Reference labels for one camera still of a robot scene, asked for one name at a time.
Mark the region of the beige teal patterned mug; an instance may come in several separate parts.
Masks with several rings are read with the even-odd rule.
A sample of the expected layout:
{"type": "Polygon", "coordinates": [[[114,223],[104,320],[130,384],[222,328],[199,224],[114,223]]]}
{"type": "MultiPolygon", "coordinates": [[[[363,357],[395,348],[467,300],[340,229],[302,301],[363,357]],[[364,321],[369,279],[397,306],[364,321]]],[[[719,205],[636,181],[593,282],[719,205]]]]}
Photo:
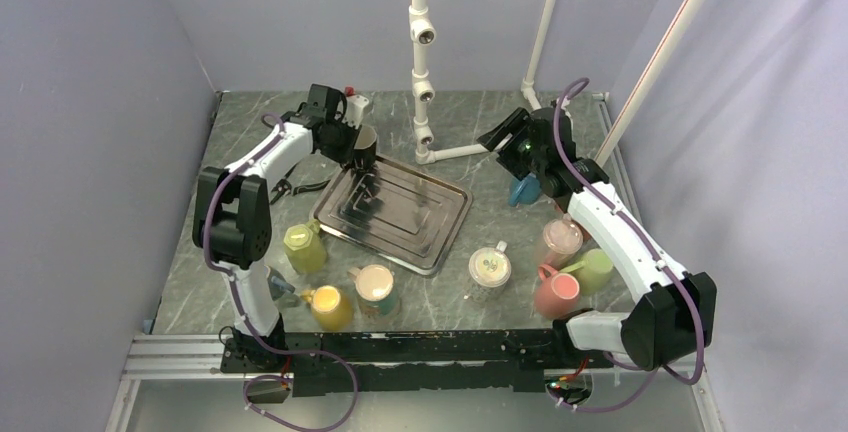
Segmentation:
{"type": "Polygon", "coordinates": [[[354,284],[363,315],[370,319],[382,319],[399,310],[400,295],[390,269],[371,264],[362,268],[350,268],[347,274],[354,284]]]}

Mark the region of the black white-lined mug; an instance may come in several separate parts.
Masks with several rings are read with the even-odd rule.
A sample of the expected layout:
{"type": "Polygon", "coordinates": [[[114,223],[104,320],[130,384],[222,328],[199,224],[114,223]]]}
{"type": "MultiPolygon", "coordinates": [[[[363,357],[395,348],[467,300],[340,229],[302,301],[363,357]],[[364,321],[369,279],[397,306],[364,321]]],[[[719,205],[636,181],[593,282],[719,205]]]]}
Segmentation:
{"type": "Polygon", "coordinates": [[[376,162],[377,142],[376,130],[370,125],[363,125],[354,144],[350,168],[357,172],[371,170],[376,162]]]}

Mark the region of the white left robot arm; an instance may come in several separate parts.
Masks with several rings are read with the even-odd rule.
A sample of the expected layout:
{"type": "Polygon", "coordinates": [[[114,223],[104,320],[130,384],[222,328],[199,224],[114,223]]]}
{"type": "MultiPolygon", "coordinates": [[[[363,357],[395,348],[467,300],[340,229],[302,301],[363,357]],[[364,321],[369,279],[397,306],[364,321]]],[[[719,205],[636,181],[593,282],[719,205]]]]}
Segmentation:
{"type": "Polygon", "coordinates": [[[273,335],[283,320],[263,264],[272,243],[270,191],[313,154],[351,165],[372,108],[361,94],[313,84],[295,110],[263,115],[270,130],[245,156],[199,173],[192,240],[208,268],[226,281],[235,327],[255,337],[247,356],[261,371],[279,369],[288,354],[286,342],[273,335]]]}

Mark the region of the blue floral mug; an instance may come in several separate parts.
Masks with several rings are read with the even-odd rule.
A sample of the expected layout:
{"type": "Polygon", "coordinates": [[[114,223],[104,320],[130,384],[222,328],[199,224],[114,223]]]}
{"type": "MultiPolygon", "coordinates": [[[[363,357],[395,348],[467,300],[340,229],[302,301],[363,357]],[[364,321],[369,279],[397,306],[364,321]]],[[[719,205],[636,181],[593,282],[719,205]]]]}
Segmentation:
{"type": "Polygon", "coordinates": [[[541,196],[541,186],[537,177],[530,173],[523,179],[514,179],[509,189],[507,203],[511,207],[532,205],[541,196]]]}

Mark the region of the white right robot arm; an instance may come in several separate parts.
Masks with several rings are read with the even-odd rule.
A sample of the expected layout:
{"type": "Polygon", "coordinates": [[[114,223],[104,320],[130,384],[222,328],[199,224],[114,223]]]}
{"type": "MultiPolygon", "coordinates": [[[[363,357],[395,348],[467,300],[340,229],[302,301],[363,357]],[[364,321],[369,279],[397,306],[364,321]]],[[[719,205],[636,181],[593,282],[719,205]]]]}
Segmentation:
{"type": "Polygon", "coordinates": [[[645,371],[712,341],[717,287],[705,272],[691,273],[652,239],[592,159],[577,155],[569,119],[553,108],[518,108],[477,139],[517,179],[533,174],[544,195],[585,228],[611,259],[634,308],[628,313],[586,309],[563,319],[551,340],[557,363],[574,367],[590,350],[625,354],[645,371]]]}

